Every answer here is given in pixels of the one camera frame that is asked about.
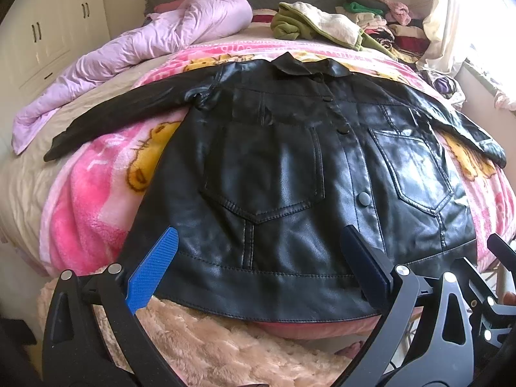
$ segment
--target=fluffy beige blanket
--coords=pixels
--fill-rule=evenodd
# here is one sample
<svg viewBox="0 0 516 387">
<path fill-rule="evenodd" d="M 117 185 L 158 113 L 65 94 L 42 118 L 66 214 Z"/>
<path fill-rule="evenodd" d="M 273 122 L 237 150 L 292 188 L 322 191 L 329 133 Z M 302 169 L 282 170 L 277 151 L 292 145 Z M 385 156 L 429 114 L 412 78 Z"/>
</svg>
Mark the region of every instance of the fluffy beige blanket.
<svg viewBox="0 0 516 387">
<path fill-rule="evenodd" d="M 47 283 L 38 298 L 42 328 L 56 282 Z M 130 371 L 103 308 L 95 306 L 95 314 L 114 362 Z M 271 336 L 250 323 L 156 297 L 136 315 L 159 352 L 189 386 L 266 383 L 271 387 L 327 387 L 351 362 Z"/>
</svg>

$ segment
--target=metal screw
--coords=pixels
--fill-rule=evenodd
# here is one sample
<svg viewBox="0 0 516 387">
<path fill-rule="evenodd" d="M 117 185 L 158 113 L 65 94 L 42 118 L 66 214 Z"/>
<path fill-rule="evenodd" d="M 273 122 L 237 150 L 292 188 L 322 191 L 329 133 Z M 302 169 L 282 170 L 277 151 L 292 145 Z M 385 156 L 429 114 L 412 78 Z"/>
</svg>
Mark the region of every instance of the metal screw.
<svg viewBox="0 0 516 387">
<path fill-rule="evenodd" d="M 454 283 L 454 282 L 457 282 L 457 277 L 455 275 L 453 275 L 453 273 L 451 273 L 451 272 L 445 272 L 444 273 L 444 278 L 445 278 L 445 280 L 447 280 L 451 284 Z"/>
<path fill-rule="evenodd" d="M 107 271 L 112 274 L 116 275 L 122 270 L 122 265 L 119 263 L 113 263 L 112 265 L 109 265 L 109 268 L 107 268 Z"/>
<path fill-rule="evenodd" d="M 63 281 L 67 281 L 68 279 L 70 279 L 72 277 L 72 271 L 67 269 L 65 271 L 62 272 L 61 274 L 61 279 Z"/>
<path fill-rule="evenodd" d="M 396 272 L 400 275 L 407 276 L 410 273 L 410 269 L 405 265 L 398 265 L 396 266 Z"/>
</svg>

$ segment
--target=jacket collar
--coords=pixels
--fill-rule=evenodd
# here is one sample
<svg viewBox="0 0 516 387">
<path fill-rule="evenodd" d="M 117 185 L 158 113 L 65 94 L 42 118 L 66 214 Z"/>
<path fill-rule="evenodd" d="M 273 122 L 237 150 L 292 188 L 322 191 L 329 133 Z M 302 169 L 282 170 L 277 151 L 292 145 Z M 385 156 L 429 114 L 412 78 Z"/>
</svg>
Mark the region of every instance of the jacket collar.
<svg viewBox="0 0 516 387">
<path fill-rule="evenodd" d="M 322 73 L 332 77 L 345 77 L 351 74 L 347 67 L 330 58 L 315 62 L 301 62 L 288 52 L 272 60 L 272 64 L 277 69 L 292 76 L 309 76 Z"/>
</svg>

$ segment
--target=green cloth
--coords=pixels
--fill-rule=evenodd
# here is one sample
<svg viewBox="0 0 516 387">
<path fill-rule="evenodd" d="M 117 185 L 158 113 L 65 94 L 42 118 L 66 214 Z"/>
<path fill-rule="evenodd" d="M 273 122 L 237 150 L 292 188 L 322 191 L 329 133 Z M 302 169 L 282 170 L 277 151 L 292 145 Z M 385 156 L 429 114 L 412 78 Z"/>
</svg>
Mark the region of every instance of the green cloth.
<svg viewBox="0 0 516 387">
<path fill-rule="evenodd" d="M 311 41 L 313 38 L 321 35 L 333 41 L 337 45 L 354 49 L 355 51 L 361 51 L 363 48 L 376 49 L 382 54 L 396 60 L 394 55 L 392 55 L 362 29 L 360 29 L 360 35 L 358 36 L 357 42 L 354 45 L 351 45 L 347 42 L 339 41 L 323 30 L 320 30 L 308 18 L 306 18 L 303 13 L 294 11 L 293 8 L 288 5 L 282 5 L 282 3 L 279 4 L 279 11 L 273 17 L 273 20 L 270 23 L 270 28 L 273 30 L 273 35 L 276 39 L 295 41 L 296 39 L 301 38 Z"/>
<path fill-rule="evenodd" d="M 383 16 L 383 11 L 378 8 L 370 8 L 364 5 L 360 5 L 359 3 L 345 3 L 342 7 L 344 7 L 350 13 L 374 13 L 378 16 Z"/>
</svg>

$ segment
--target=person's hand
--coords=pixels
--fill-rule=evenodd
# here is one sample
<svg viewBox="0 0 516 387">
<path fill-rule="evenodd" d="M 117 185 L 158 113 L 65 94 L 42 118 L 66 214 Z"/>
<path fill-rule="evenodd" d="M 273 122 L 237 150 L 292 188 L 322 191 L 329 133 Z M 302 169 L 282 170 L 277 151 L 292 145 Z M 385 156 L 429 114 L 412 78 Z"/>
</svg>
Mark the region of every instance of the person's hand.
<svg viewBox="0 0 516 387">
<path fill-rule="evenodd" d="M 505 305 L 516 305 L 516 294 L 515 293 L 505 293 L 504 304 Z"/>
</svg>

